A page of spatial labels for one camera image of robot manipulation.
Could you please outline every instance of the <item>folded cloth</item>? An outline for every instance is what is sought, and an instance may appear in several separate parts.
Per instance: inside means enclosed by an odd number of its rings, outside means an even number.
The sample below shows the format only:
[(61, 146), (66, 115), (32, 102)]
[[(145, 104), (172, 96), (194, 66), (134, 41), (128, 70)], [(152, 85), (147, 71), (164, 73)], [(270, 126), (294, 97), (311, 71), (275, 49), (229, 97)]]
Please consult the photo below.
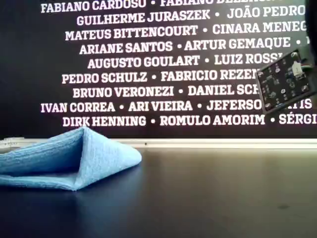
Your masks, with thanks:
[(0, 155), (0, 185), (76, 191), (141, 159), (136, 149), (81, 127)]

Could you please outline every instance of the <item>black wall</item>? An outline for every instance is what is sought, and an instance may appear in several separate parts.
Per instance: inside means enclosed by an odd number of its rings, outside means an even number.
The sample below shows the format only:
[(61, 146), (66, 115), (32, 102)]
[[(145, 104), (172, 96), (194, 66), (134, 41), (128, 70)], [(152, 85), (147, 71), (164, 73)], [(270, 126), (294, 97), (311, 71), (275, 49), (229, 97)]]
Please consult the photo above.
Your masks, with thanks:
[[(316, 111), (311, 109), (309, 100), (303, 101), (297, 108), (288, 109), (281, 115), (276, 115), (274, 120), (265, 118), (260, 123), (252, 124), (252, 118), (259, 117), (261, 110), (239, 110), (237, 101), (231, 101), (232, 110), (212, 110), (206, 107), (210, 100), (220, 100), (218, 103), (228, 102), (226, 100), (258, 100), (257, 94), (241, 94), (239, 89), (244, 85), (253, 85), (255, 80), (243, 77), (241, 79), (226, 80), (221, 78), (224, 70), (259, 69), (267, 62), (247, 63), (245, 54), (271, 54), (270, 60), (275, 60), (274, 53), (285, 54), (299, 45), (307, 43), (304, 28), (296, 27), (296, 24), (304, 21), (303, 12), (298, 15), (287, 14), (278, 16), (279, 6), (289, 9), (289, 6), (300, 6), (303, 0), (275, 0), (275, 1), (249, 1), (242, 0), (241, 3), (217, 3), (181, 5), (181, 6), (161, 6), (161, 1), (156, 4), (147, 1), (145, 8), (130, 9), (108, 9), (99, 11), (81, 12), (60, 12), (41, 13), (41, 3), (52, 3), (55, 1), (18, 1), (6, 0), (0, 3), (0, 137), (25, 136), (25, 137), (50, 137), (75, 128), (75, 126), (64, 126), (65, 117), (89, 117), (90, 127), (111, 138), (297, 138), (315, 137), (317, 135)], [(266, 7), (275, 6), (273, 12), (264, 16)], [(251, 11), (257, 7), (260, 10), (259, 17), (228, 18), (231, 8), (249, 8)], [(303, 7), (291, 9), (303, 10)], [(131, 24), (104, 24), (91, 26), (78, 26), (76, 19), (78, 16), (104, 15), (119, 13), (145, 13), (145, 17), (150, 17), (151, 12), (160, 11), (184, 11), (184, 10), (210, 10), (210, 19), (185, 20), (185, 21), (164, 21), (164, 22), (143, 22)], [(264, 23), (293, 22), (295, 27), (291, 31), (282, 31), (281, 28), (275, 32), (264, 32)], [(213, 31), (217, 24), (241, 24), (256, 23), (260, 32), (217, 34)], [(168, 37), (145, 37), (145, 38), (119, 38), (103, 40), (82, 40), (66, 41), (66, 31), (82, 30), (105, 30), (112, 31), (114, 28), (135, 28), (135, 27), (167, 27), (167, 26), (190, 26), (197, 25), (196, 35), (191, 36), (168, 36)], [(272, 47), (255, 49), (231, 49), (230, 39), (252, 39), (259, 38), (283, 38), (290, 40), (285, 47), (273, 45)], [(225, 40), (226, 49), (216, 50), (185, 50), (186, 44), (192, 44), (195, 40)], [(168, 42), (172, 43), (170, 52), (144, 52), (144, 53), (116, 53), (116, 54), (90, 54), (80, 55), (82, 45), (88, 44), (109, 44), (123, 43), (125, 49), (127, 43), (140, 42)], [(215, 64), (216, 55), (241, 54), (243, 63), (236, 64)], [(88, 68), (90, 59), (105, 58), (127, 58), (139, 57), (163, 57), (192, 56), (198, 55), (198, 65), (192, 66), (170, 66), (170, 67), (119, 67), (119, 68)], [(202, 81), (162, 81), (162, 71), (185, 71), (185, 70), (215, 70), (218, 77), (214, 80)], [(110, 72), (147, 72), (147, 82), (121, 82), (121, 83), (91, 83), (91, 84), (63, 84), (63, 74), (84, 74), (97, 73), (99, 76)], [(233, 95), (209, 95), (209, 96), (189, 96), (188, 86), (206, 85), (231, 85)], [(157, 97), (118, 97), (115, 88), (120, 87), (174, 87), (174, 96)], [(111, 88), (111, 97), (103, 98), (73, 98), (73, 88)], [(151, 106), (149, 111), (129, 112), (132, 102), (158, 102), (158, 101), (190, 101), (192, 111), (155, 111)], [(70, 112), (71, 103), (80, 102), (107, 102), (113, 103), (115, 112)], [(43, 103), (67, 103), (67, 112), (48, 113), (42, 112)], [(173, 116), (197, 116), (202, 119), (208, 118), (210, 124), (207, 125), (164, 125), (162, 116), (167, 116), (173, 121)], [(92, 117), (146, 117), (146, 124), (140, 126), (93, 126)]]

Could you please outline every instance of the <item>dark table surface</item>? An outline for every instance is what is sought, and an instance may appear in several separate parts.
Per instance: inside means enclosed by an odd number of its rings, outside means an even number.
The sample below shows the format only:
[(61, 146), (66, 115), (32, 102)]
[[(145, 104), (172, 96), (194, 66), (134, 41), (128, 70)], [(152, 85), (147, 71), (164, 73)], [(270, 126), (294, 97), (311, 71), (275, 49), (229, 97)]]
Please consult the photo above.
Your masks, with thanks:
[(142, 154), (78, 192), (0, 188), (0, 237), (317, 237), (317, 151)]

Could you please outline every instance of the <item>circuit board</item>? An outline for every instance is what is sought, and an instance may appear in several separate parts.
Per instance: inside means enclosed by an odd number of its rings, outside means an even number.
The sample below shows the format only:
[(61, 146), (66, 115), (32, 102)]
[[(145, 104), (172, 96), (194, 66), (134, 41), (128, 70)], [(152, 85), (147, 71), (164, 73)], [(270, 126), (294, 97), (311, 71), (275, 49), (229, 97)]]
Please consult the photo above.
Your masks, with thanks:
[(257, 72), (264, 114), (279, 111), (313, 94), (301, 64), (296, 50)]

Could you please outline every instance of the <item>white shelf edge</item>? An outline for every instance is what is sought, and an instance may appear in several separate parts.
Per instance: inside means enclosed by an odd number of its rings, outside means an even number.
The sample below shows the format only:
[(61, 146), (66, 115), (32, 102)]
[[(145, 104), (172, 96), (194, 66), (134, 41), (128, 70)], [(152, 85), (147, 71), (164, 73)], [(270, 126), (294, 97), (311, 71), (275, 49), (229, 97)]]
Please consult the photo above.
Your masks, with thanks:
[[(135, 148), (317, 149), (317, 139), (114, 139)], [(45, 139), (0, 141), (0, 148), (19, 148)]]

